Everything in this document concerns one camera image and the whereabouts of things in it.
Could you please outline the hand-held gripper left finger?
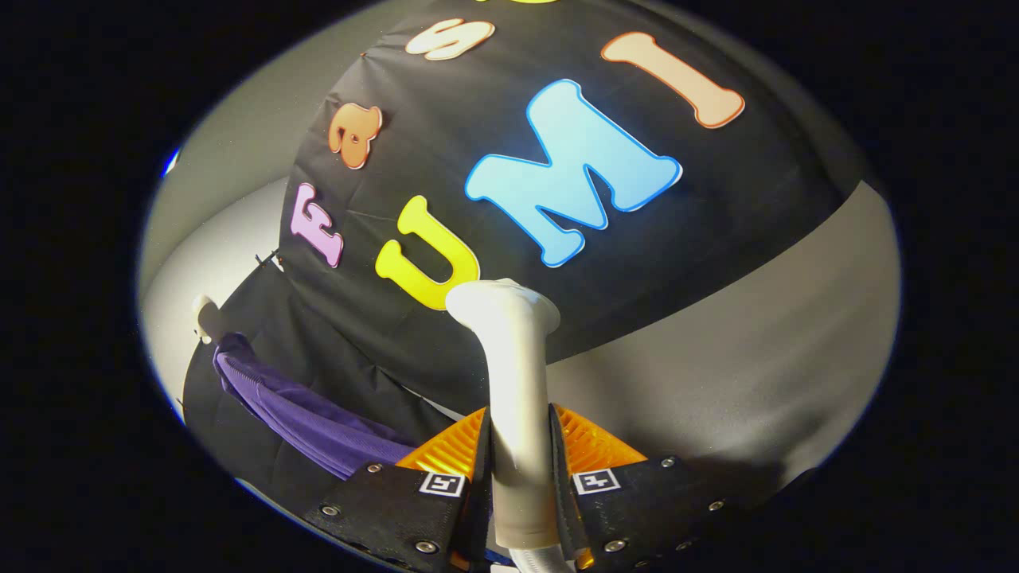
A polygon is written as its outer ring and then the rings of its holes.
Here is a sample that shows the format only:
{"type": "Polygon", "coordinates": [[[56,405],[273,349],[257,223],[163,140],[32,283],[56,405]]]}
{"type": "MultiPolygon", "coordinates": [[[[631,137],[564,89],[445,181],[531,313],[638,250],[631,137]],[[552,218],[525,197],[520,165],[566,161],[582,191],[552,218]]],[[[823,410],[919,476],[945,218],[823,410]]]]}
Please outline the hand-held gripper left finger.
{"type": "Polygon", "coordinates": [[[303,521],[386,572],[487,572],[490,445],[479,409],[397,463],[361,465],[303,521]]]}

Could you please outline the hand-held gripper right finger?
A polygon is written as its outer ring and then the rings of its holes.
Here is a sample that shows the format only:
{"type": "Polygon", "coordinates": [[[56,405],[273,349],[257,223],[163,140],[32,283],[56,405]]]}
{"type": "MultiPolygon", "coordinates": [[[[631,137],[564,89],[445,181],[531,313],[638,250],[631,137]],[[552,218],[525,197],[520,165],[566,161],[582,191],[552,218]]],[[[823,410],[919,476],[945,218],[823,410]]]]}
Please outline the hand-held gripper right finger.
{"type": "Polygon", "coordinates": [[[677,572],[746,519],[738,497],[676,454],[642,454],[560,405],[549,429],[558,534],[579,572],[677,572]]]}

